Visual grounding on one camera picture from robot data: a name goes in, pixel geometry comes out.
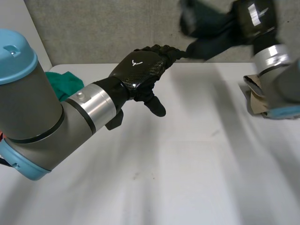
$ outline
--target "white table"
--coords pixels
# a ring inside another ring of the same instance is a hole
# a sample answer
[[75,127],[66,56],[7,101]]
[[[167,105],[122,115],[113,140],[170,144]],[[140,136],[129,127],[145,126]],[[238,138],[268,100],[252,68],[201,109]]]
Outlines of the white table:
[[[85,84],[116,64],[59,65]],[[300,121],[252,117],[250,63],[175,64],[154,89],[159,118],[127,102],[42,180],[0,167],[1,225],[298,225]]]

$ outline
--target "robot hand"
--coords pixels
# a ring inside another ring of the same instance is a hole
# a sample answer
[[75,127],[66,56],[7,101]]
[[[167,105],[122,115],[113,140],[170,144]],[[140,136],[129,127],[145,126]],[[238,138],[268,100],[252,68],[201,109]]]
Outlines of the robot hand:
[[187,48],[190,58],[208,60],[238,45],[254,45],[256,53],[266,48],[257,43],[279,44],[276,40],[278,23],[273,0],[237,0],[228,14],[222,14],[197,0],[181,0],[180,4],[181,30],[185,35],[197,38]]
[[186,57],[185,52],[167,45],[136,49],[111,72],[108,78],[95,82],[112,97],[117,108],[116,117],[106,127],[111,130],[121,125],[123,119],[121,107],[131,99],[144,102],[156,116],[165,116],[165,108],[154,95],[153,88],[165,70],[182,57]]

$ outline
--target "light blue cap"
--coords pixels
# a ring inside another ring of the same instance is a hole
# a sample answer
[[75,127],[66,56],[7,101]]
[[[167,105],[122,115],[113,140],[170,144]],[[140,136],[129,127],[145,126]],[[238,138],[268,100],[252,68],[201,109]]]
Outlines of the light blue cap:
[[289,117],[299,116],[300,115],[300,105],[270,109],[268,116],[275,119],[285,119]]
[[7,142],[0,142],[0,155],[17,171],[30,180],[39,180],[51,171],[45,170],[40,166],[26,159],[20,153],[15,151]]
[[37,64],[38,57],[22,34],[0,29],[0,85],[27,76]]

